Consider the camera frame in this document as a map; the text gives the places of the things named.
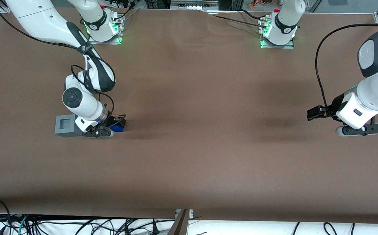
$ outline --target metal mounting plate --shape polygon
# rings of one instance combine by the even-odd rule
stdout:
[[[286,45],[280,46],[280,45],[275,45],[271,43],[266,37],[263,36],[265,31],[269,29],[269,24],[271,22],[270,15],[261,17],[261,19],[257,20],[257,22],[259,23],[259,25],[266,26],[266,28],[259,28],[261,48],[277,48],[277,49],[294,49],[295,48],[293,44],[293,39],[290,39],[290,41]]]

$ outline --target cable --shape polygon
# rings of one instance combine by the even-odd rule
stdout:
[[[355,223],[353,223],[352,225],[351,225],[351,235],[354,235],[354,227],[355,227]]]
[[[4,202],[2,202],[2,201],[0,201],[0,204],[2,204],[3,205],[3,207],[5,207],[5,210],[7,211],[7,214],[8,214],[8,223],[9,223],[9,234],[11,234],[11,226],[12,226],[12,221],[10,220],[10,212],[9,212],[9,209],[8,209],[8,207],[6,206],[6,204],[4,203]]]
[[[297,230],[297,227],[299,226],[299,223],[300,223],[300,222],[296,223],[296,226],[295,226],[295,228],[293,229],[293,233],[292,233],[292,235],[295,235],[296,230]]]
[[[114,124],[108,126],[108,128],[111,128],[111,127],[113,127],[114,125],[116,125],[116,124],[122,122],[122,120],[125,119],[126,116],[127,116],[126,114],[122,114],[122,115],[120,115],[121,118],[120,118],[117,122],[115,122]]]
[[[87,225],[89,225],[93,220],[89,220],[87,221],[86,223],[84,223],[78,230],[77,232],[75,233],[75,235],[79,234],[79,232]]]
[[[315,73],[317,75],[317,79],[318,79],[318,83],[319,83],[319,86],[320,86],[320,89],[321,89],[321,94],[322,94],[322,99],[324,101],[324,106],[325,106],[325,110],[326,110],[326,113],[327,113],[327,116],[324,116],[324,117],[331,117],[332,119],[336,120],[336,121],[339,121],[339,122],[342,122],[341,120],[337,119],[334,115],[332,115],[332,113],[329,111],[328,109],[328,105],[326,104],[326,98],[325,98],[325,93],[324,93],[324,89],[323,89],[323,86],[322,86],[322,83],[321,83],[321,79],[320,79],[320,76],[319,76],[319,72],[318,72],[318,55],[319,55],[319,51],[320,51],[320,48],[323,44],[323,42],[329,37],[331,36],[332,34],[340,31],[340,30],[343,30],[343,29],[346,29],[346,28],[353,28],[353,27],[362,27],[362,26],[372,26],[372,27],[378,27],[378,24],[353,24],[353,25],[346,25],[344,27],[341,27],[341,28],[337,28],[335,29],[334,31],[331,31],[329,34],[327,34],[320,42],[320,44],[318,45],[318,49],[317,49],[317,52],[315,54]]]
[[[337,235],[337,231],[335,231],[334,227],[333,227],[330,223],[328,223],[328,222],[325,222],[325,223],[324,223],[324,231],[325,231],[326,234],[328,234],[328,235],[332,235],[332,234],[330,234],[330,233],[326,230],[326,225],[329,225],[329,226],[331,227],[331,229],[334,231],[334,234]]]
[[[335,231],[334,226],[332,226],[332,224],[330,224],[330,223],[328,223],[328,222],[325,222],[325,223],[324,223],[324,231],[325,231],[326,234],[328,234],[328,235],[332,235],[332,234],[330,234],[330,233],[326,230],[326,225],[329,225],[329,226],[331,227],[331,229],[334,231],[334,234],[337,235],[337,231]],[[354,234],[354,227],[355,227],[355,223],[353,223],[353,224],[351,225],[351,233],[350,233],[350,235],[353,235],[353,234]]]
[[[257,17],[257,16],[254,16],[252,14],[250,14],[250,12],[247,12],[246,10],[244,9],[239,9],[238,11],[242,11],[242,12],[245,12],[249,17],[253,18],[253,19],[256,19],[256,20],[259,20],[262,16],[260,17]]]
[[[259,28],[266,28],[264,25],[251,24],[251,23],[248,23],[248,22],[238,21],[238,20],[234,20],[234,19],[226,18],[226,17],[219,16],[219,15],[214,15],[214,16],[215,16],[215,17],[218,17],[218,18],[221,18],[221,19],[226,19],[226,20],[229,20],[229,21],[235,21],[235,22],[239,22],[239,23],[242,23],[242,24],[246,24],[246,25],[252,25],[252,26],[259,27]]]
[[[120,19],[120,18],[124,17],[124,16],[128,13],[128,11],[129,11],[130,9],[132,9],[132,8],[129,8],[129,9],[128,9],[125,13],[123,13],[120,17],[113,18],[113,20],[115,21],[115,20],[117,20],[117,19]]]
[[[34,38],[33,36],[31,35],[28,35],[24,32],[22,32],[21,30],[19,30],[18,28],[16,28],[15,26],[13,26],[3,15],[2,13],[0,12],[0,17],[10,26],[12,27],[14,30],[18,31],[19,33],[29,37],[30,39],[34,39],[36,41],[39,41],[39,42],[42,42],[42,43],[46,43],[46,44],[50,44],[50,45],[55,45],[55,46],[64,46],[64,47],[68,47],[70,49],[76,49],[74,46],[70,46],[70,45],[67,45],[65,43],[51,43],[51,42],[46,42],[46,41],[43,41],[43,40],[39,40],[39,39],[36,39]]]

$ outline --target gray block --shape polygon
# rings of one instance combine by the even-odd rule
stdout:
[[[82,136],[83,132],[74,123],[76,118],[75,114],[57,116],[54,134],[61,137]]]

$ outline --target table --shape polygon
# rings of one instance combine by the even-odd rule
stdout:
[[[79,22],[75,9],[59,12]],[[63,82],[83,57],[0,20],[0,199],[24,214],[159,218],[193,208],[210,220],[378,223],[378,135],[338,137],[337,122],[306,119],[323,103],[320,40],[372,22],[305,14],[295,49],[261,49],[253,26],[140,10],[122,45],[96,46],[117,74],[108,94],[126,131],[91,139],[53,133],[55,117],[69,114]],[[377,30],[326,41],[319,70],[329,102],[363,78],[357,50]]]

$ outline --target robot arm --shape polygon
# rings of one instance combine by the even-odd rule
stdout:
[[[114,30],[114,18],[117,13],[102,9],[98,0],[68,0],[80,13],[89,34],[99,42],[110,40],[118,33]]]
[[[75,24],[59,15],[50,0],[7,0],[7,4],[31,36],[47,42],[65,43],[81,49],[83,54],[86,51],[90,69],[79,72],[76,75],[78,79],[74,75],[66,78],[63,102],[70,111],[79,116],[75,122],[83,132],[104,121],[108,112],[93,94],[96,91],[112,90],[114,74],[100,59],[84,34]]]
[[[378,32],[363,43],[357,57],[365,79],[336,97],[329,110],[322,106],[308,110],[308,120],[326,117],[323,113],[330,112],[344,122],[347,126],[337,128],[340,136],[353,135],[354,132],[359,135],[378,133],[378,124],[366,124],[378,114]]]
[[[273,12],[269,30],[263,34],[275,45],[286,45],[295,36],[297,24],[305,12],[304,0],[285,0],[280,12]]]

